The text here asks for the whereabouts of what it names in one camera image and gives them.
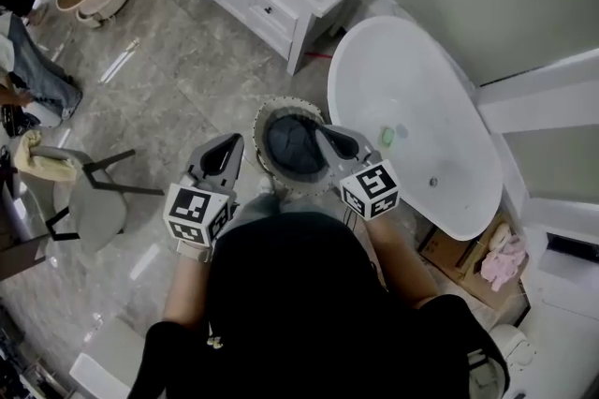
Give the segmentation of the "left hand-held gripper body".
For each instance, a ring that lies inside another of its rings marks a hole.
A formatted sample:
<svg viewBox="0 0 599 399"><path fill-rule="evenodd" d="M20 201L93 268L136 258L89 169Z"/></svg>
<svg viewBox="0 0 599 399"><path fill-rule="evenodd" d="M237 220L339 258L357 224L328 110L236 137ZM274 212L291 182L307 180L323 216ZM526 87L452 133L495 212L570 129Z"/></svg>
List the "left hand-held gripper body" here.
<svg viewBox="0 0 599 399"><path fill-rule="evenodd" d="M236 172L208 174L189 166L168 190L163 220L176 240L212 247L237 207Z"/></svg>

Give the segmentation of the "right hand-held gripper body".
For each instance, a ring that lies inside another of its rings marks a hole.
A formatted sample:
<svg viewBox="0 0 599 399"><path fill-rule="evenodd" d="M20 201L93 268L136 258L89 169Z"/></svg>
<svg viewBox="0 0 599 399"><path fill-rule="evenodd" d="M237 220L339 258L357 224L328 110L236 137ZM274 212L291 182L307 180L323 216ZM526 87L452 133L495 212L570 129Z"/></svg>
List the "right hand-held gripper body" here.
<svg viewBox="0 0 599 399"><path fill-rule="evenodd" d="M372 151L339 183L342 202L365 221L388 213L400 200L400 183L388 159Z"/></svg>

